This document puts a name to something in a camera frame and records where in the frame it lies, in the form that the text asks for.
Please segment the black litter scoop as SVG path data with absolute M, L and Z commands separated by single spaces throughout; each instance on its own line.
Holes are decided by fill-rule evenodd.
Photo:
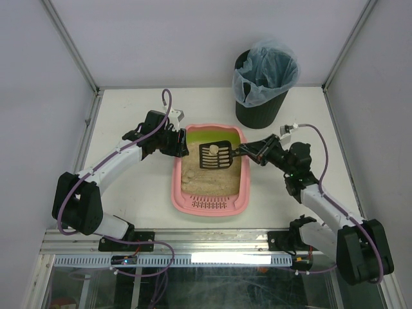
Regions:
M 209 154 L 209 146 L 217 145 L 219 152 L 217 155 Z M 232 144 L 228 140 L 222 140 L 218 142 L 211 142 L 199 145 L 199 166 L 200 169 L 206 170 L 221 170 L 228 169 L 234 158 L 240 157 L 237 152 L 238 148 L 233 149 Z

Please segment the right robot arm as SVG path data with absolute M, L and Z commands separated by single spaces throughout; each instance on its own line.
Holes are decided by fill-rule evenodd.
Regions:
M 285 150 L 279 137 L 270 135 L 241 144 L 235 154 L 247 156 L 261 166 L 272 164 L 280 169 L 289 195 L 322 219 L 321 223 L 306 217 L 294 220 L 294 240 L 332 259 L 348 284 L 379 284 L 395 269 L 383 225 L 350 213 L 327 194 L 311 171 L 310 148 L 310 144 L 295 142 Z

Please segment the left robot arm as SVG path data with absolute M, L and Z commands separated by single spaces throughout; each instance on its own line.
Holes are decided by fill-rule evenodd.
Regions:
M 127 132 L 106 158 L 76 174 L 62 174 L 52 217 L 86 236 L 128 237 L 133 225 L 104 212 L 102 195 L 123 172 L 155 151 L 177 158 L 187 156 L 186 130 L 180 128 L 183 118 L 181 110 L 172 109 L 169 114 L 150 110 L 144 122 Z

